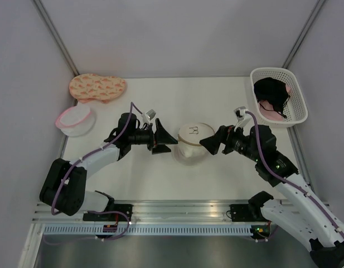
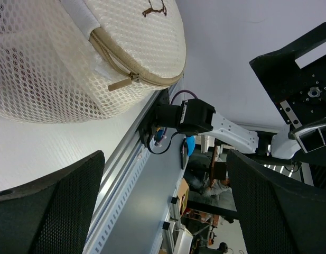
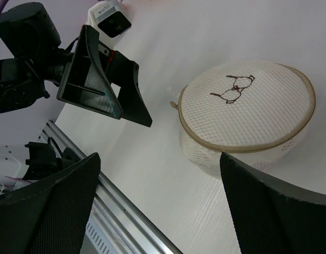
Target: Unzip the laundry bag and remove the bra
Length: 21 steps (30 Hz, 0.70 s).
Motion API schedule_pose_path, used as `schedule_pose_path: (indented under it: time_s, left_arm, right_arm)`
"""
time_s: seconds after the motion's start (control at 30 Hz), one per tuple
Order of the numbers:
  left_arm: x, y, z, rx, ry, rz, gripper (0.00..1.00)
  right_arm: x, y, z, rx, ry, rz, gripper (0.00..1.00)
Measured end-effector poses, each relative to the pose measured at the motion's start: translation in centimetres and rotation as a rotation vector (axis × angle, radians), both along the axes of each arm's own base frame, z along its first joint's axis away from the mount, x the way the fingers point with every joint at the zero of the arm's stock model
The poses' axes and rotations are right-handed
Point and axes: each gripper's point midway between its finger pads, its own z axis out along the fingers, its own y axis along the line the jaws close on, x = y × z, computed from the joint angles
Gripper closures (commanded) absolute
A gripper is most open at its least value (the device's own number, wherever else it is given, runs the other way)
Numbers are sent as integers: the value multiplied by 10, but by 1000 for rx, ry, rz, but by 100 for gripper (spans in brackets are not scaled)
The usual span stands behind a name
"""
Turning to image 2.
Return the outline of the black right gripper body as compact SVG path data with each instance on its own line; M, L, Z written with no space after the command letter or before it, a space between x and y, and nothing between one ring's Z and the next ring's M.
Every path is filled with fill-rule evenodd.
M304 153L326 146L326 54L305 67L296 60L326 42L326 22L250 66Z

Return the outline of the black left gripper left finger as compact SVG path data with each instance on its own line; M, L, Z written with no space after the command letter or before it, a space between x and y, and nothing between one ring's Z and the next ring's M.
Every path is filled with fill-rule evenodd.
M0 253L82 253L105 167L102 151L0 192Z

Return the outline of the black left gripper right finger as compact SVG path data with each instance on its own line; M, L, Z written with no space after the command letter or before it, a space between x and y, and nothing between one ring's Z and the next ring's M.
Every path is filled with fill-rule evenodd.
M236 150L227 170L248 253L326 253L326 190Z

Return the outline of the cream mesh laundry bag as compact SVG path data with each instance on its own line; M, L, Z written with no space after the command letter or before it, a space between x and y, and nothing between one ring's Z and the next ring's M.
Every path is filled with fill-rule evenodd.
M0 117L105 120L177 83L175 1L0 1Z

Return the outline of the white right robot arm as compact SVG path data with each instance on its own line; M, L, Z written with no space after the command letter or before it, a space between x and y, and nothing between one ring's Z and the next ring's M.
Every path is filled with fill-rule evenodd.
M286 125L270 140L216 113L200 99L157 110L160 127L205 134L230 146L228 176L248 253L326 253L326 190L284 176L250 158L269 152L326 167L326 54L296 60L326 42L326 22L250 66Z

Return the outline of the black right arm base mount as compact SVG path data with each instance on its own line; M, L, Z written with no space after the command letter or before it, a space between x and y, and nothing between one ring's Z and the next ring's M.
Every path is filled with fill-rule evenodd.
M157 116L156 110L161 105L168 105L170 103L169 90L164 89L157 93L156 98L150 104L148 111L145 113L138 131L141 143L147 148L147 144L151 142L157 130Z

